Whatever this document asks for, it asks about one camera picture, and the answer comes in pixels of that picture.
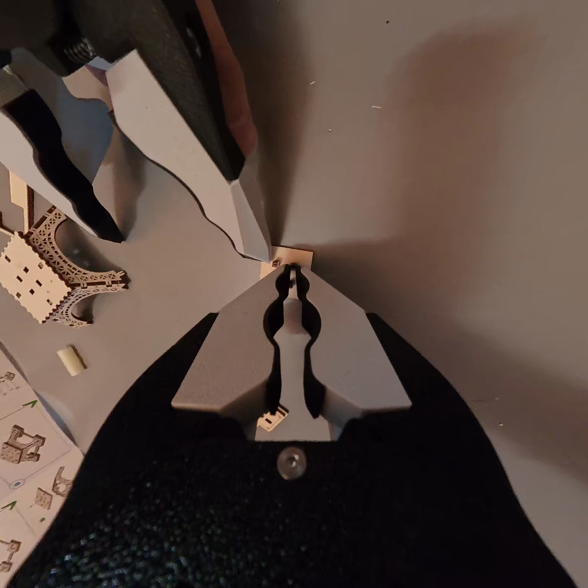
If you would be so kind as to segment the small slotted wooden piece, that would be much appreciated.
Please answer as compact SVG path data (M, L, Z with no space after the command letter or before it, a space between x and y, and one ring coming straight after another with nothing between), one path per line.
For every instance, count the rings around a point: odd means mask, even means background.
M278 405L275 413L266 412L257 421L257 428L271 432L281 424L288 416L289 410L283 405Z

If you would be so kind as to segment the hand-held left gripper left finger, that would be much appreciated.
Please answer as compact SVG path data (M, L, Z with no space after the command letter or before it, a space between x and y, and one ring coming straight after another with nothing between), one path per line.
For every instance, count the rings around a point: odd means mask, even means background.
M172 400L172 407L236 420L254 438L259 417L275 411L282 392L281 352L275 335L293 265L284 264L217 314Z

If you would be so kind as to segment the small wooden puzzle piece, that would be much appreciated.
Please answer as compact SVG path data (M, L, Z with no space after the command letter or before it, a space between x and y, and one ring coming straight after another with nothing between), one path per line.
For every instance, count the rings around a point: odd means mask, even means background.
M269 252L269 260L261 261L260 285L255 286L256 294L270 303L280 293L284 293L284 287L287 285L287 297L302 300L298 293L296 269L292 267L310 269L312 261L312 251L272 246Z

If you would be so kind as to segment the paper instruction sheet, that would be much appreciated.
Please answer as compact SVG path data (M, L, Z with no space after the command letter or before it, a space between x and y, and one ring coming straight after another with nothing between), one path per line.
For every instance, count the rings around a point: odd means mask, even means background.
M52 525L83 458L1 353L1 587Z

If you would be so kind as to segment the small white plastic cylinder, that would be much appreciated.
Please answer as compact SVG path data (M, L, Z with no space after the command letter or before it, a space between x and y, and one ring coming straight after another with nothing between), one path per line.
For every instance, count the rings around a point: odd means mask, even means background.
M56 353L70 376L75 377L86 369L84 360L74 346L68 345Z

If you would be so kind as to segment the pale wooden strip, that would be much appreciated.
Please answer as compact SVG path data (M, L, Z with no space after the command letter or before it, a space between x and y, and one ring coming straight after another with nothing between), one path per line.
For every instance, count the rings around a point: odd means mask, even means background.
M27 185L25 180L12 171L9 171L9 184L11 202L22 209L24 231L28 231L33 224L34 190Z

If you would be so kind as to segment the person's right hand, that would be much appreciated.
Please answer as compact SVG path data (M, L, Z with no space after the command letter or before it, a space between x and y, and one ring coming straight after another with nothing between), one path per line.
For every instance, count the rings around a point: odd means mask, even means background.
M231 47L212 1L196 1L212 48L226 124L244 157L258 143L240 63Z

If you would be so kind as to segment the wooden tower base model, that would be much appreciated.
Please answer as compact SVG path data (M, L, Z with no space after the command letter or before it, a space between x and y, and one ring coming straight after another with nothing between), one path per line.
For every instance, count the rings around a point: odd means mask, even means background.
M1 252L1 286L38 323L48 321L81 328L75 307L85 298L128 289L124 271L95 272L70 261L56 241L67 220L51 206L26 233L15 232Z

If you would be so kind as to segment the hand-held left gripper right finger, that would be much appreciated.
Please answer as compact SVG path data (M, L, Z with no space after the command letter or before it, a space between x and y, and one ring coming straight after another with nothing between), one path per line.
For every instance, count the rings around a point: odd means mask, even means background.
M311 270L296 267L304 350L303 392L312 417L332 440L350 420L408 410L412 402L367 313Z

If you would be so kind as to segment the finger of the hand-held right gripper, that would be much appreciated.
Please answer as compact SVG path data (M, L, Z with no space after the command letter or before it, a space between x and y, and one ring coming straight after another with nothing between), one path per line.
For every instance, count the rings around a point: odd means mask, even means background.
M26 90L3 105L1 113L32 149L35 172L27 172L27 182L34 190L100 239L122 243L125 238L114 218L67 155L59 123L40 95Z
M122 133L189 190L203 216L239 254L269 262L272 246L257 151L246 158L238 179L225 179L137 50L110 67L107 82Z

